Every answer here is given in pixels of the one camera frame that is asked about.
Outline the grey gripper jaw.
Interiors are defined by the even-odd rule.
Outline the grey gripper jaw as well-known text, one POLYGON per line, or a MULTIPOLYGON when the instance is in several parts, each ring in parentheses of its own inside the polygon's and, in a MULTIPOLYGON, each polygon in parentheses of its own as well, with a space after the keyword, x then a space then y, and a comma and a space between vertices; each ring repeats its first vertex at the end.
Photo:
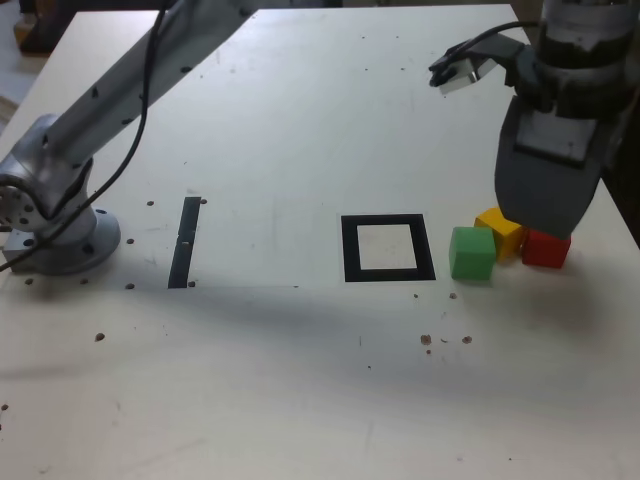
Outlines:
POLYGON ((567 239, 611 158, 613 123, 539 112, 513 97, 498 144, 494 187, 503 216, 567 239))

